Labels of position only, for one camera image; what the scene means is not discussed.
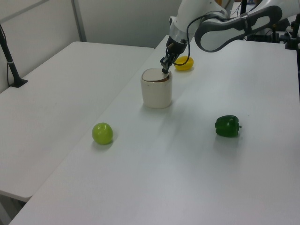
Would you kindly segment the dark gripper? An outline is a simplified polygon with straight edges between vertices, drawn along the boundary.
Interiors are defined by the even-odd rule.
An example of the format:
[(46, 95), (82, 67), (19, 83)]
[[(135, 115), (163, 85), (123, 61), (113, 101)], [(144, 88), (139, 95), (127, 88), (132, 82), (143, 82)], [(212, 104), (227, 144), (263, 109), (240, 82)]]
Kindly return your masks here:
[(169, 68), (172, 66), (176, 58), (185, 51), (187, 45), (187, 40), (182, 39), (177, 42), (169, 36), (166, 43), (166, 56), (160, 60), (163, 73), (169, 72)]

